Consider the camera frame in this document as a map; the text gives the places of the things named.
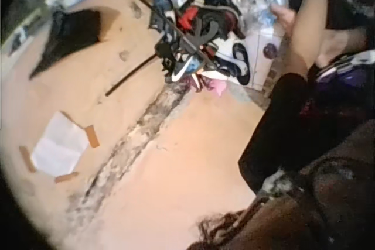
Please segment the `hand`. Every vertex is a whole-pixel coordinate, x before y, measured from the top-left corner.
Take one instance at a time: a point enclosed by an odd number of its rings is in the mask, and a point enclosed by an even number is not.
[[[285,33],[291,37],[296,18],[296,12],[292,9],[271,4],[271,12],[276,16],[278,23],[284,28]]]

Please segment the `tan floor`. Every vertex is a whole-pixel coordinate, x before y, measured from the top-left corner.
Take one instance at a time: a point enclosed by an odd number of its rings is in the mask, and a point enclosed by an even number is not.
[[[158,38],[145,28],[149,12],[141,7],[143,15],[135,19],[131,1],[80,4],[76,9],[95,7],[103,13],[102,42],[30,82],[28,74],[47,37],[44,29],[2,82],[3,167],[25,211],[61,249],[184,249],[197,237],[199,218],[244,208],[253,197],[237,160],[263,111],[228,94],[189,93],[92,223],[79,233],[69,232],[66,209],[71,198],[87,188],[164,85],[161,66],[153,63],[104,97],[152,54]],[[124,50],[129,52],[125,62],[118,55]],[[68,113],[81,126],[94,124],[101,143],[85,151],[76,167],[79,176],[60,184],[46,174],[30,174],[18,152],[20,145],[32,151],[56,111]]]

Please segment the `white paper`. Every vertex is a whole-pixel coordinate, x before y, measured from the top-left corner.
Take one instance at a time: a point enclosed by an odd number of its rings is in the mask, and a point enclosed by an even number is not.
[[[31,160],[38,170],[54,177],[70,174],[88,144],[86,132],[57,112],[35,146]]]

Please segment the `brown tape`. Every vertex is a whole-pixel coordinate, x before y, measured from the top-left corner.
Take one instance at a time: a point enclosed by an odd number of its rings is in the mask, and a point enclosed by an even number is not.
[[[68,181],[68,180],[71,180],[72,178],[77,177],[78,175],[79,175],[78,172],[73,172],[68,175],[62,175],[62,176],[54,178],[54,182],[57,184],[57,183],[61,183],[62,181]]]
[[[96,148],[97,146],[100,146],[98,137],[94,130],[94,125],[90,125],[84,129],[86,131],[86,135],[88,138],[88,141],[90,142],[90,145],[92,148]]]
[[[26,146],[19,146],[18,149],[19,149],[19,152],[22,155],[23,161],[25,162],[25,165],[28,168],[28,170],[31,173],[35,173],[36,169],[35,169],[34,164],[31,161],[30,153],[29,153],[27,147]]]

